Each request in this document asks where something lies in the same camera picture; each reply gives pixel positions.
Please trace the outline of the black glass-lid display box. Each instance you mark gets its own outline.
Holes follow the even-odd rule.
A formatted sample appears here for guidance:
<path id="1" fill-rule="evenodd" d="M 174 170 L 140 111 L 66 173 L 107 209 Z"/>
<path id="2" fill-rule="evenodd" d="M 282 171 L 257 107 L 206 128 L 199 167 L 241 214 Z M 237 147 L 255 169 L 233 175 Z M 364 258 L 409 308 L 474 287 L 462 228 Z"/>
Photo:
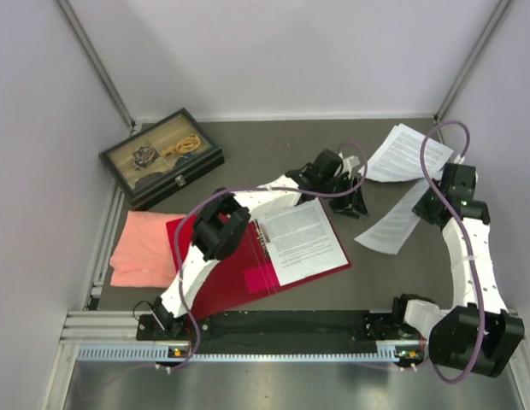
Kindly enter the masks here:
<path id="1" fill-rule="evenodd" d="M 225 162 L 220 145 L 185 108 L 99 157 L 135 210 L 152 208 Z"/>

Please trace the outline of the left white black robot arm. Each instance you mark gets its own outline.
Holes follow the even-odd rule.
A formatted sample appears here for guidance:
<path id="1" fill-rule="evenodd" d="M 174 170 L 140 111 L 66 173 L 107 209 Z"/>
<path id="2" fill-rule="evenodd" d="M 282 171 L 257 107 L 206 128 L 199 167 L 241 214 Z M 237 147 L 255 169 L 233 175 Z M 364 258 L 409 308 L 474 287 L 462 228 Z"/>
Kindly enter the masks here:
<path id="1" fill-rule="evenodd" d="M 340 153 L 323 150 L 314 161 L 290 170 L 257 187 L 220 188 L 198 204 L 173 234 L 174 281 L 151 305 L 157 330 L 166 338 L 179 337 L 191 315 L 194 296 L 220 261 L 241 244 L 252 220 L 273 211 L 292 208 L 316 198 L 349 200 L 361 193 L 368 173 Z"/>

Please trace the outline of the aluminium frame rail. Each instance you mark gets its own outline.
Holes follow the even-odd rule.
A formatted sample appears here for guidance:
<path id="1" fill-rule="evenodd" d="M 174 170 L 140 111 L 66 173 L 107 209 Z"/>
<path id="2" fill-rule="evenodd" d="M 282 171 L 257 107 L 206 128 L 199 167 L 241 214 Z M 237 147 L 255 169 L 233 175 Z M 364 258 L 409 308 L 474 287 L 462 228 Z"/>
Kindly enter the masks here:
<path id="1" fill-rule="evenodd" d="M 390 312 L 374 312 L 371 313 L 389 313 Z M 70 313 L 65 321 L 62 330 L 61 340 L 66 344 L 73 344 L 82 348 L 85 345 L 167 345 L 175 349 L 175 355 L 185 356 L 185 360 L 191 360 L 191 357 L 198 353 L 197 349 L 201 342 L 201 336 L 197 335 L 197 340 L 194 345 L 189 342 L 146 342 L 138 341 L 136 339 L 138 323 L 142 315 L 151 314 L 149 312 L 76 312 Z M 410 367 L 421 364 L 425 360 L 430 360 L 428 356 L 427 340 L 423 338 L 418 332 L 418 336 L 422 339 L 422 349 L 413 350 L 409 348 L 397 349 L 392 343 L 381 342 L 381 346 L 394 347 L 397 355 L 400 358 L 398 363 L 394 363 L 401 367 Z M 177 365 L 178 363 L 157 362 L 164 365 Z"/>

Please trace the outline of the red plastic folder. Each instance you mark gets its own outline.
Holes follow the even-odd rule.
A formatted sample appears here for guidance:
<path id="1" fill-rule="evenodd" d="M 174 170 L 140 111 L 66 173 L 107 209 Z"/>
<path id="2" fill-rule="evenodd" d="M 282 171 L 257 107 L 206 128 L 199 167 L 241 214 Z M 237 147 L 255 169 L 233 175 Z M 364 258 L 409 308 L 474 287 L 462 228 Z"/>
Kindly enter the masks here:
<path id="1" fill-rule="evenodd" d="M 215 265 L 211 272 L 205 275 L 198 292 L 193 296 L 186 294 L 185 299 L 191 305 L 191 312 L 195 318 L 203 319 L 212 314 L 275 295 L 349 267 L 351 267 L 350 261 L 348 266 L 281 286 L 270 257 L 262 252 L 257 241 L 256 230 L 252 221 L 248 225 L 237 250 L 227 259 Z"/>

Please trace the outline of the single printed paper sheet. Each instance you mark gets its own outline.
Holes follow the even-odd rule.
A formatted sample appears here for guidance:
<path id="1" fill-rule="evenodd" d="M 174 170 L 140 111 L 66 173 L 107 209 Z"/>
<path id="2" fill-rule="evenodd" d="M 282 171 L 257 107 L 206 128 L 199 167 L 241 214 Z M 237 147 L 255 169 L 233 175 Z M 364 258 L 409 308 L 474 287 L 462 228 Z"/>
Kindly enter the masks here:
<path id="1" fill-rule="evenodd" d="M 428 182 L 419 179 L 383 218 L 355 241 L 375 252 L 397 255 L 421 219 L 413 212 L 413 207 L 428 188 Z"/>

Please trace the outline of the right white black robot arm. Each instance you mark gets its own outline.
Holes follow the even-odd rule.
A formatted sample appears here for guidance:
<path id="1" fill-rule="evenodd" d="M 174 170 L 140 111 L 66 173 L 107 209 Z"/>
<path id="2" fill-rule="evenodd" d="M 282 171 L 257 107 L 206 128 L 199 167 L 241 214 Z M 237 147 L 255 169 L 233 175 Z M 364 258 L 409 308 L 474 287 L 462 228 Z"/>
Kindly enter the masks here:
<path id="1" fill-rule="evenodd" d="M 475 199 L 474 167 L 449 163 L 413 213 L 438 226 L 450 257 L 453 303 L 444 311 L 432 300 L 403 294 L 390 317 L 399 337 L 418 332 L 436 366 L 499 376 L 525 335 L 521 319 L 509 314 L 498 291 L 489 250 L 491 216 Z"/>

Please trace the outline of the pink folded cloth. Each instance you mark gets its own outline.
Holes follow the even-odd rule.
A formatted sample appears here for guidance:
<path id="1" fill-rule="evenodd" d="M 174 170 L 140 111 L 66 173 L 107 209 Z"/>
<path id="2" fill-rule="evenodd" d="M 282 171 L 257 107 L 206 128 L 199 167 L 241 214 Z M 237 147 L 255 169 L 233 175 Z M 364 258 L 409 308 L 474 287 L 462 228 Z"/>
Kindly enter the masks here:
<path id="1" fill-rule="evenodd" d="M 176 273 L 166 224 L 181 214 L 130 211 L 109 265 L 114 287 L 166 289 Z"/>

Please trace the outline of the metal folder clip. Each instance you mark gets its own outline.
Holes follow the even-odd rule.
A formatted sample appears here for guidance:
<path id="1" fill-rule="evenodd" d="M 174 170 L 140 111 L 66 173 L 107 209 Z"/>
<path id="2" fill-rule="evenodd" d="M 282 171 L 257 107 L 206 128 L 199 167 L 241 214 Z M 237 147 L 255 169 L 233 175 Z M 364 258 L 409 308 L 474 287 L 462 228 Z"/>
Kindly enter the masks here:
<path id="1" fill-rule="evenodd" d="M 267 242 L 267 239 L 266 239 L 266 235 L 265 235 L 265 232 L 264 230 L 261 228 L 261 225 L 260 223 L 258 222 L 258 220 L 254 220 L 253 221 L 253 225 L 255 227 L 255 230 L 256 230 L 256 238 L 257 238 L 257 241 L 259 242 L 261 248 L 262 248 L 262 252 L 267 256 L 269 257 L 269 252 L 268 252 L 268 242 Z"/>

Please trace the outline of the dark patterned fabric item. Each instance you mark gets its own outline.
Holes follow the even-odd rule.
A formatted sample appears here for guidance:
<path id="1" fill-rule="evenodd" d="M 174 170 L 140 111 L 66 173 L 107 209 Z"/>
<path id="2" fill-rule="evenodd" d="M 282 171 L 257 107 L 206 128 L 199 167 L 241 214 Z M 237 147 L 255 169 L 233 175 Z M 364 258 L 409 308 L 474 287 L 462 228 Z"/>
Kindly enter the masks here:
<path id="1" fill-rule="evenodd" d="M 135 170 L 146 169 L 158 157 L 159 154 L 155 148 L 151 146 L 140 147 L 132 153 L 132 164 Z"/>

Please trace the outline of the stack of printed papers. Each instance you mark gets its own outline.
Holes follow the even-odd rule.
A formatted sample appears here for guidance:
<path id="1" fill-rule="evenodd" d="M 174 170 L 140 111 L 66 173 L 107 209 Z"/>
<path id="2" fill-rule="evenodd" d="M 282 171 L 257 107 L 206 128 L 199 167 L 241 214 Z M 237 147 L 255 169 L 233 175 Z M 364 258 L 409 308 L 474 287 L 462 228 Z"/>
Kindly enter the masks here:
<path id="1" fill-rule="evenodd" d="M 366 179 L 380 183 L 406 182 L 424 177 L 420 152 L 425 136 L 398 124 L 368 160 Z M 424 162 L 431 177 L 439 175 L 453 150 L 432 138 L 427 140 Z"/>

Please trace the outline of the yellow rubber bands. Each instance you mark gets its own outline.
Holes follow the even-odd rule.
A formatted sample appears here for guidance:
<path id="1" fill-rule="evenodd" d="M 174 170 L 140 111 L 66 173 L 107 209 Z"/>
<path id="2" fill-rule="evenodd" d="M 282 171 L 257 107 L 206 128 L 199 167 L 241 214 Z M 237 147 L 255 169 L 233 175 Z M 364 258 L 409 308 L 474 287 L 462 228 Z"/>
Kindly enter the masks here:
<path id="1" fill-rule="evenodd" d="M 201 139 L 196 134 L 190 134 L 186 138 L 181 139 L 177 143 L 168 146 L 162 150 L 163 157 L 169 157 L 174 154 L 188 154 L 197 150 L 201 145 Z"/>

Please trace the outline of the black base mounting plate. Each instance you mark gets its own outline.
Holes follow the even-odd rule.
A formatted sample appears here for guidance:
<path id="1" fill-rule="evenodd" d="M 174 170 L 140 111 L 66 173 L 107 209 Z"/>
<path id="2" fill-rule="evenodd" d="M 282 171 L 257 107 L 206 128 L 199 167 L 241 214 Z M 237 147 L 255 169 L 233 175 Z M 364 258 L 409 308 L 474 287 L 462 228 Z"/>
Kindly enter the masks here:
<path id="1" fill-rule="evenodd" d="M 381 342 L 398 350 L 422 349 L 416 331 L 394 325 L 389 313 L 369 311 L 227 311 L 200 319 L 176 319 L 168 331 L 152 314 L 141 316 L 136 339 L 189 342 L 200 354 L 374 353 Z"/>

